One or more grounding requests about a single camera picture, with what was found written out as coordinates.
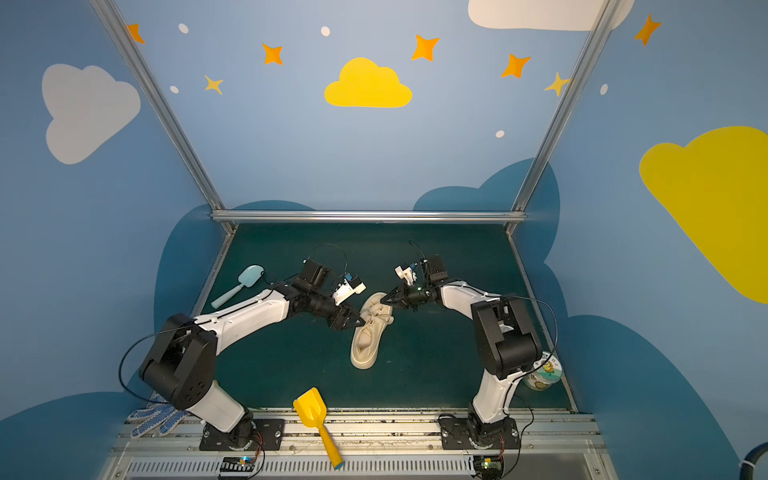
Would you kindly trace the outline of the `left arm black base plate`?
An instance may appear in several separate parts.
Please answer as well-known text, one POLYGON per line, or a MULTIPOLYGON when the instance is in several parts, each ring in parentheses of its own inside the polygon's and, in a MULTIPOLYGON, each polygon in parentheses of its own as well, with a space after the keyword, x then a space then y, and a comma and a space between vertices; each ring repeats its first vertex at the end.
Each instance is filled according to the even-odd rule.
POLYGON ((200 451, 237 452, 280 449, 285 429, 284 419, 244 417, 230 432, 222 432, 206 424, 199 444, 200 451))

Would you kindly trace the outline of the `white canvas sneaker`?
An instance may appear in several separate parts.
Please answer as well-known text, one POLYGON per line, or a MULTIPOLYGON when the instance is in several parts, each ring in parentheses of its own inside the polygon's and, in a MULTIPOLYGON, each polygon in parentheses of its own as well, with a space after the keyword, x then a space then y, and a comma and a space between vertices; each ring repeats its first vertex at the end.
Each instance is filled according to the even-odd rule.
MULTIPOLYGON (((377 292, 370 297, 382 298, 385 294, 384 292, 377 292)), ((376 322, 373 326, 362 326, 355 329, 350 352, 350 360, 355 368, 367 370, 374 365, 383 332, 389 325, 376 322)))

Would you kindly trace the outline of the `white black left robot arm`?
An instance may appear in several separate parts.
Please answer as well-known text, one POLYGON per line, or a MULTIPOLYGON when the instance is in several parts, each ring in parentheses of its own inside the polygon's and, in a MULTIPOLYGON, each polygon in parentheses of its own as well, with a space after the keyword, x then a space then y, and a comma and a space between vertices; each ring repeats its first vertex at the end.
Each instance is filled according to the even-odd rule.
POLYGON ((217 358, 252 333, 302 313, 325 319, 333 330, 364 325, 348 302, 283 283, 211 314, 168 318, 138 375, 176 410, 205 421, 212 440, 222 443, 220 450, 253 450, 252 414, 218 385, 217 358))

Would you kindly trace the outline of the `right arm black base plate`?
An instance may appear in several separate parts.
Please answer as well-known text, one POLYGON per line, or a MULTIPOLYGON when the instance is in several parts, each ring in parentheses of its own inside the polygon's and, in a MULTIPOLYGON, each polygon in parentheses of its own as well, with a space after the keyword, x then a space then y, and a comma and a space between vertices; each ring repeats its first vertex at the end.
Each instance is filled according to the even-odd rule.
POLYGON ((459 418, 442 414, 437 423, 444 450, 506 450, 521 446, 517 424, 509 417, 495 423, 481 423, 475 416, 459 418))

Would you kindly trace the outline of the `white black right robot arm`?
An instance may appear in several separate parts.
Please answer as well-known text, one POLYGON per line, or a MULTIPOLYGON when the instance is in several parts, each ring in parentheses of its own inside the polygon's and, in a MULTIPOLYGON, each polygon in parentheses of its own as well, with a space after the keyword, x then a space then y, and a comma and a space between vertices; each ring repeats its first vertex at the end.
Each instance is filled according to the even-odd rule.
POLYGON ((472 321, 476 349, 483 366, 478 393, 468 408, 467 419, 441 420, 443 448, 489 449, 518 446, 520 434, 507 408, 519 383, 534 371, 543 349, 519 295, 494 294, 464 281, 425 285, 401 285, 383 296, 381 303, 416 310, 435 302, 472 321))

